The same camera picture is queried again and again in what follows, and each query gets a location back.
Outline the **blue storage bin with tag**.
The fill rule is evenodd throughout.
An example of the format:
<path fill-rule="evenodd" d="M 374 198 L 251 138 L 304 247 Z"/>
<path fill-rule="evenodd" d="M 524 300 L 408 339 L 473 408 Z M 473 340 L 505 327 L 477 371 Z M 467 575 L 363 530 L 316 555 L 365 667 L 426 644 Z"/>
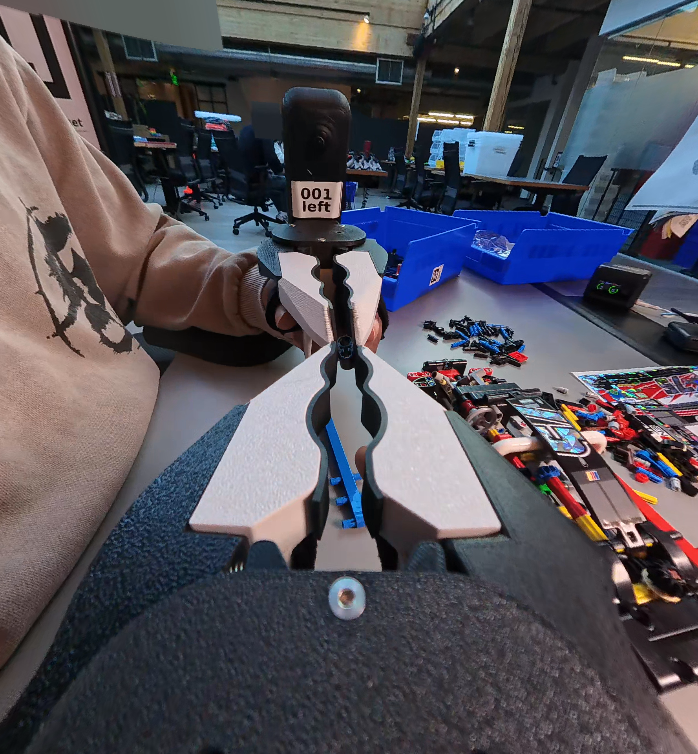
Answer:
<path fill-rule="evenodd" d="M 478 228 L 467 218 L 393 206 L 345 211 L 342 221 L 364 230 L 397 262 L 396 277 L 386 275 L 382 283 L 389 311 L 457 277 Z"/>

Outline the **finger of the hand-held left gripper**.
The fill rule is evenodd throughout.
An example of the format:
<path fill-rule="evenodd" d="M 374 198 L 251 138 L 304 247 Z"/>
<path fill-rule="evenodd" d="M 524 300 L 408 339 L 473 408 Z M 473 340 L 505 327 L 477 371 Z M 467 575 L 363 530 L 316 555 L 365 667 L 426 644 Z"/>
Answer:
<path fill-rule="evenodd" d="M 335 256 L 333 281 L 336 336 L 364 346 L 378 318 L 382 276 L 368 252 L 351 250 Z"/>
<path fill-rule="evenodd" d="M 322 348 L 334 341 L 333 305 L 324 295 L 323 282 L 314 256 L 299 252 L 279 252 L 280 302 L 305 337 Z"/>

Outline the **person's left hand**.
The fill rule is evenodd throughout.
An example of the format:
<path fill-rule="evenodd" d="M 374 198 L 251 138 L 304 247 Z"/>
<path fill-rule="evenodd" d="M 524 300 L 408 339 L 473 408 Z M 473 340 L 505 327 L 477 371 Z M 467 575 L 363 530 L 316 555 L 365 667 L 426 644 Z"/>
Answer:
<path fill-rule="evenodd" d="M 287 309 L 282 305 L 278 305 L 275 308 L 274 322 L 277 326 L 277 330 L 288 330 L 288 332 L 280 334 L 283 339 L 287 340 L 289 343 L 302 350 L 307 357 L 311 356 L 313 353 L 316 353 L 323 347 L 320 343 L 318 343 L 314 339 L 309 338 L 303 333 L 301 328 L 297 325 L 297 322 L 294 320 L 293 316 L 289 314 Z M 364 343 L 364 347 L 366 349 L 369 349 L 373 353 L 377 352 L 378 346 L 380 345 L 384 337 L 388 324 L 388 313 L 384 307 L 384 304 L 381 302 L 375 314 L 375 320 L 371 333 Z"/>

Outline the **lego instruction booklet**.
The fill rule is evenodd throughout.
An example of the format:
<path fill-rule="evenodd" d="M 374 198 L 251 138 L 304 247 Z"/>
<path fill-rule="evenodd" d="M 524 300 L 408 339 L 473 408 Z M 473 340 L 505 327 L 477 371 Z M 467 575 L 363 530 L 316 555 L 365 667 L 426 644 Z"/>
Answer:
<path fill-rule="evenodd" d="M 698 116 L 627 208 L 698 214 Z"/>

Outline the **black mesh office chair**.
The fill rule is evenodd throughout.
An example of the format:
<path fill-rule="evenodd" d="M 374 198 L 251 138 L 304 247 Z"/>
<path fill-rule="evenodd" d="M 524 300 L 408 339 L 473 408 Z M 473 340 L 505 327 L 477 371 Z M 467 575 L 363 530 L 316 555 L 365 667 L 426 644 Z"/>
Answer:
<path fill-rule="evenodd" d="M 578 156 L 568 175 L 561 181 L 562 184 L 584 185 L 589 188 L 599 170 L 603 166 L 607 156 Z M 576 216 L 582 196 L 586 189 L 580 192 L 560 192 L 554 195 L 550 212 Z"/>

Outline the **black device with green display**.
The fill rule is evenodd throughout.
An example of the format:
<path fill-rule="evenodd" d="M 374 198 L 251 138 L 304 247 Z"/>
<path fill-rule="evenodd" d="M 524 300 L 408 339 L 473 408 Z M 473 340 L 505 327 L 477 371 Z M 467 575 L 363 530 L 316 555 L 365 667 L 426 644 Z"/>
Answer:
<path fill-rule="evenodd" d="M 628 265 L 599 265 L 583 291 L 583 301 L 630 311 L 652 278 L 649 269 Z"/>

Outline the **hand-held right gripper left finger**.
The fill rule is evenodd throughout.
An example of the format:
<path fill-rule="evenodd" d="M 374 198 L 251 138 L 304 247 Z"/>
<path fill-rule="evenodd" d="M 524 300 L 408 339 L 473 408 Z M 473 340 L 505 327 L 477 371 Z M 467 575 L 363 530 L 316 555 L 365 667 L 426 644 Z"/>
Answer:
<path fill-rule="evenodd" d="M 335 344 L 321 348 L 254 397 L 190 520 L 197 533 L 272 542 L 289 565 L 320 538 L 328 510 Z"/>

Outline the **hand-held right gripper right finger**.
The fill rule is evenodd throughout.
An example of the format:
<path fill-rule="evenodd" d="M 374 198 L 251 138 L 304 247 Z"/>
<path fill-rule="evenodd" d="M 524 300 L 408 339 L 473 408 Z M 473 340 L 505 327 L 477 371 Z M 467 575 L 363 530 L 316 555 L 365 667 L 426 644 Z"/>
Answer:
<path fill-rule="evenodd" d="M 406 566 L 426 542 L 493 538 L 503 524 L 446 410 L 376 353 L 354 361 L 352 455 L 365 447 L 362 509 L 382 571 Z"/>

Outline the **shiny sticker sheet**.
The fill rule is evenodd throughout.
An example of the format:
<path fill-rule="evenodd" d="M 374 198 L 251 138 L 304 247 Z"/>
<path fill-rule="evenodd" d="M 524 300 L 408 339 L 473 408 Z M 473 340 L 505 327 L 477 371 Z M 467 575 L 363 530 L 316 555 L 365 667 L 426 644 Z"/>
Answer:
<path fill-rule="evenodd" d="M 650 465 L 681 473 L 683 492 L 698 483 L 698 366 L 573 372 L 603 408 L 620 410 Z"/>

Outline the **clear bag of lego parts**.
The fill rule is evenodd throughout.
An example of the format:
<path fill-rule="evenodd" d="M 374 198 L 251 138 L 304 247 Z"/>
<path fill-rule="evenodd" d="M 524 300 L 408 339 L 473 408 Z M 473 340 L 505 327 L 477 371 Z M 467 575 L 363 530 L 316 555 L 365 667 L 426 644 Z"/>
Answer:
<path fill-rule="evenodd" d="M 501 259 L 506 259 L 511 250 L 513 250 L 514 243 L 509 239 L 497 232 L 478 229 L 473 237 L 471 248 L 479 253 L 491 253 Z"/>

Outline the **pile of mixed lego pieces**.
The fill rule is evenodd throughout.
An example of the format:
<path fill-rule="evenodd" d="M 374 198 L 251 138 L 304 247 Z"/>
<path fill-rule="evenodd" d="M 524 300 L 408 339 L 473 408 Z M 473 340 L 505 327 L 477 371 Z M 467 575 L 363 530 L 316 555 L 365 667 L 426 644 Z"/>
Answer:
<path fill-rule="evenodd" d="M 638 484 L 665 485 L 674 492 L 698 495 L 698 455 L 693 441 L 646 410 L 625 410 L 604 401 L 562 403 L 580 429 L 604 434 L 613 459 Z"/>

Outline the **long wooden desk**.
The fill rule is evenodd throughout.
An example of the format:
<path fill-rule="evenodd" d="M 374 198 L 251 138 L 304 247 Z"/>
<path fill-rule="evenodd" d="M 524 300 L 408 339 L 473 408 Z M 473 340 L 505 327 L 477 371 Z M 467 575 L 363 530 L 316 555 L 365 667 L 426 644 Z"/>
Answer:
<path fill-rule="evenodd" d="M 505 185 L 535 194 L 583 193 L 589 189 L 589 185 L 547 182 L 515 176 L 484 176 L 462 172 L 460 173 L 460 177 L 475 183 Z"/>

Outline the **row of black office chairs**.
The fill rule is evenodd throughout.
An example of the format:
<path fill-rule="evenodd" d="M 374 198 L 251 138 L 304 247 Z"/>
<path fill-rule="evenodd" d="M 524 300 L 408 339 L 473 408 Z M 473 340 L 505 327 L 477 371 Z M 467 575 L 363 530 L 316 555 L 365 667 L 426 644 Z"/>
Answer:
<path fill-rule="evenodd" d="M 163 189 L 165 210 L 171 215 L 195 212 L 208 221 L 203 202 L 216 209 L 231 200 L 252 209 L 234 220 L 235 235 L 242 225 L 253 222 L 270 237 L 272 225 L 287 222 L 278 213 L 268 213 L 272 204 L 268 165 L 250 165 L 231 132 L 215 135 L 212 130 L 180 122 L 175 139 L 163 143 L 137 137 L 128 121 L 110 120 L 107 128 L 115 164 L 144 201 L 148 200 L 148 189 L 141 157 L 150 156 L 150 176 Z"/>

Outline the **long blue lego beam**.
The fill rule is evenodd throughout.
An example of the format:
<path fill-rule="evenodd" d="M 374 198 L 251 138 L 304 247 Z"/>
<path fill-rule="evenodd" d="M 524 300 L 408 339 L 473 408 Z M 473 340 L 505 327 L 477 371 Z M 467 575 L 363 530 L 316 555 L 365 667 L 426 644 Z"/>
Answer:
<path fill-rule="evenodd" d="M 337 497 L 347 496 L 351 500 L 351 504 L 345 504 L 346 510 L 351 510 L 344 517 L 345 519 L 356 519 L 357 528 L 362 529 L 365 527 L 365 521 L 362 508 L 362 495 L 358 489 L 357 482 L 361 480 L 359 474 L 356 474 L 351 469 L 351 464 L 348 460 L 342 441 L 338 435 L 333 420 L 329 420 L 325 426 L 325 433 L 329 442 L 329 449 L 334 461 L 336 474 L 334 476 L 341 476 L 344 479 L 344 485 L 331 486 L 336 492 Z"/>

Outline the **person's left forearm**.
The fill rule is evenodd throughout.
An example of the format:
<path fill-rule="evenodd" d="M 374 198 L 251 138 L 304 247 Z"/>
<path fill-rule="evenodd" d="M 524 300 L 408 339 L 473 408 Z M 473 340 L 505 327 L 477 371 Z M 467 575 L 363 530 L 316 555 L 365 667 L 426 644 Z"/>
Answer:
<path fill-rule="evenodd" d="M 135 324 L 283 338 L 266 320 L 269 283 L 259 272 L 255 248 L 231 253 L 171 219 L 157 204 L 148 212 L 156 226 L 139 270 L 137 293 L 130 299 Z"/>

